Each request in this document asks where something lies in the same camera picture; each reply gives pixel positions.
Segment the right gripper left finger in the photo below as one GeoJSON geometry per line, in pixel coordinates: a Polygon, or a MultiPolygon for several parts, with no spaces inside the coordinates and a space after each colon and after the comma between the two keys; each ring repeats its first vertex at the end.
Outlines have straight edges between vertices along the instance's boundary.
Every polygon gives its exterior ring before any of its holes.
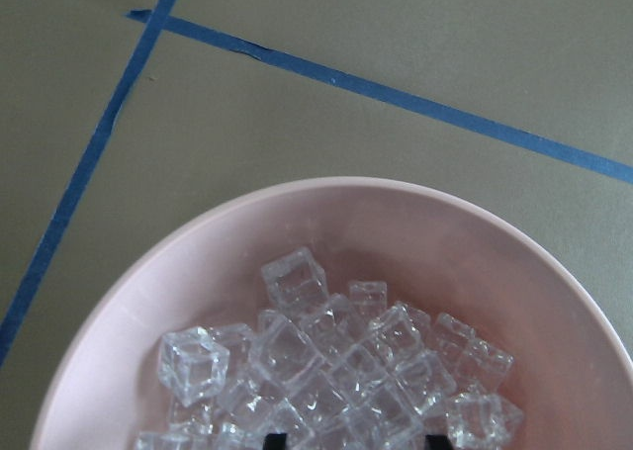
{"type": "Polygon", "coordinates": [[[286,450],[286,433],[268,433],[263,441],[263,450],[286,450]]]}

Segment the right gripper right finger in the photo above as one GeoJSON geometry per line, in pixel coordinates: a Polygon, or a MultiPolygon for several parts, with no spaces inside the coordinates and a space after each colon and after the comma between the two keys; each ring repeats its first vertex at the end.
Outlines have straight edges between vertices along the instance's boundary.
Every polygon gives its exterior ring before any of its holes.
{"type": "Polygon", "coordinates": [[[451,450],[451,442],[444,434],[427,434],[425,436],[425,450],[451,450]]]}

